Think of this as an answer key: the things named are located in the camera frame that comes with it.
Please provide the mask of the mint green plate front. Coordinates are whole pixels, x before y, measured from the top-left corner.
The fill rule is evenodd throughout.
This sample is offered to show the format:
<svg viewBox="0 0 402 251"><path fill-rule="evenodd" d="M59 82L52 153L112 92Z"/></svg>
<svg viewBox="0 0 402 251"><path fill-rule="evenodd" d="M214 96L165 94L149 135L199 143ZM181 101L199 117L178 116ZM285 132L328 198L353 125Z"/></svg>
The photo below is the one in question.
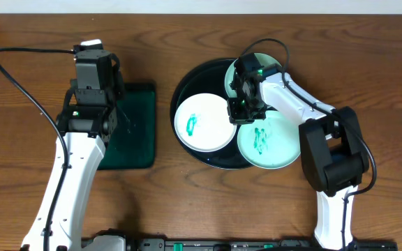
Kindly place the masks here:
<svg viewBox="0 0 402 251"><path fill-rule="evenodd" d="M266 118L242 125L237 135L242 156L263 169L280 169L300 156L297 127L277 111L267 111Z"/></svg>

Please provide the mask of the white plate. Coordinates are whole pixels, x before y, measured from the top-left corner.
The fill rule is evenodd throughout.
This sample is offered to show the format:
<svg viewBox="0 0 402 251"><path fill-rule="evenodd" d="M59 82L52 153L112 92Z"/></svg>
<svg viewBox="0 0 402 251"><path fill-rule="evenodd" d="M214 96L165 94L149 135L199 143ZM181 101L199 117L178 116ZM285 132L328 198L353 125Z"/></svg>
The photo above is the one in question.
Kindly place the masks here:
<svg viewBox="0 0 402 251"><path fill-rule="evenodd" d="M226 99L211 93L185 99L176 110L174 129L183 145L199 152L224 148L237 131L229 121Z"/></svg>

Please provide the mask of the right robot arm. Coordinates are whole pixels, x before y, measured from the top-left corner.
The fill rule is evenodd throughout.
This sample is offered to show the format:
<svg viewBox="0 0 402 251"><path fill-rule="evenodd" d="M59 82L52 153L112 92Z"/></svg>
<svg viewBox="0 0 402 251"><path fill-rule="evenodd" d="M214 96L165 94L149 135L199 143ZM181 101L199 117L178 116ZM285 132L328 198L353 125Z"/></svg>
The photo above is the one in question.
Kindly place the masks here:
<svg viewBox="0 0 402 251"><path fill-rule="evenodd" d="M238 57L225 76L228 115L232 124L250 128L281 115L281 133L296 143L306 180L317 192L318 221L314 236L319 246L344 250L353 240L350 223L353 197L362 175L374 166L362 138L355 111L336 109L303 90L286 67L269 55Z"/></svg>

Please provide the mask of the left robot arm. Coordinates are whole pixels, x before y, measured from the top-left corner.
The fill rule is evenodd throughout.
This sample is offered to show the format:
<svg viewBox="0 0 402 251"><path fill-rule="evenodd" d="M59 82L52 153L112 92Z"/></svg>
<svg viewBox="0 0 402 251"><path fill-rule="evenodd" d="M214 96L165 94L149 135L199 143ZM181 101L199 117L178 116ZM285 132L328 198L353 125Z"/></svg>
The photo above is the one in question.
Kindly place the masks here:
<svg viewBox="0 0 402 251"><path fill-rule="evenodd" d="M124 94L119 59L99 39L74 50L77 77L57 117L52 173L22 250L83 250L89 193L117 126L117 101Z"/></svg>

